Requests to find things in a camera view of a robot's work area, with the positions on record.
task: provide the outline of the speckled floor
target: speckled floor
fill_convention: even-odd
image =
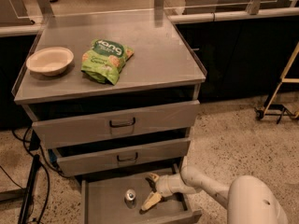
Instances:
[[[291,111],[299,108],[299,93],[278,96]],[[192,128],[192,145],[187,162],[205,174],[229,185],[240,175],[254,175],[273,191],[284,207],[290,224],[299,219],[299,132],[298,121],[284,117],[255,119],[254,107],[264,97],[200,104]],[[17,131],[22,135],[24,129]],[[0,164],[21,186],[25,186],[31,157],[11,131],[0,132]],[[79,223],[80,191],[77,181],[50,172],[49,204],[43,223]],[[17,187],[0,172],[0,191]],[[29,220],[38,218],[46,196],[46,176],[39,170],[34,192],[34,210]],[[200,224],[225,224],[226,211],[204,192],[189,195],[193,210],[203,213]],[[0,204],[1,223],[17,223],[21,202]]]

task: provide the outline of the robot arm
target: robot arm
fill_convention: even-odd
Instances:
[[[228,187],[192,166],[184,166],[179,174],[149,174],[149,178],[155,183],[155,191],[144,201],[143,211],[149,210],[162,197],[203,190],[227,209],[228,224],[288,224],[287,216],[270,188],[253,176],[240,176]]]

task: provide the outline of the white bowl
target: white bowl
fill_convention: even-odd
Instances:
[[[41,49],[27,59],[26,66],[30,71],[52,77],[65,71],[73,59],[74,54],[69,49]]]

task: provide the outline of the dresser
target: dresser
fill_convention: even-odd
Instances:
[[[97,83],[80,71],[82,55],[96,38],[135,51],[115,86]],[[183,195],[176,198],[179,205],[163,202],[164,208],[146,215],[137,209],[128,215],[123,204],[122,193],[129,188],[136,190],[139,205],[146,199],[146,172],[178,171],[199,109],[205,69],[167,17],[151,9],[50,18],[36,51],[48,47],[72,50],[74,61],[57,77],[27,70],[20,76],[15,102],[31,118],[64,175],[80,180],[82,223],[117,223],[108,219],[108,206],[120,214],[123,210],[128,219],[120,217],[121,223],[198,219]]]

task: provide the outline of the chip bag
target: chip bag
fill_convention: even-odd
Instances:
[[[122,68],[134,51],[119,43],[96,39],[82,56],[81,71],[100,83],[115,85]]]

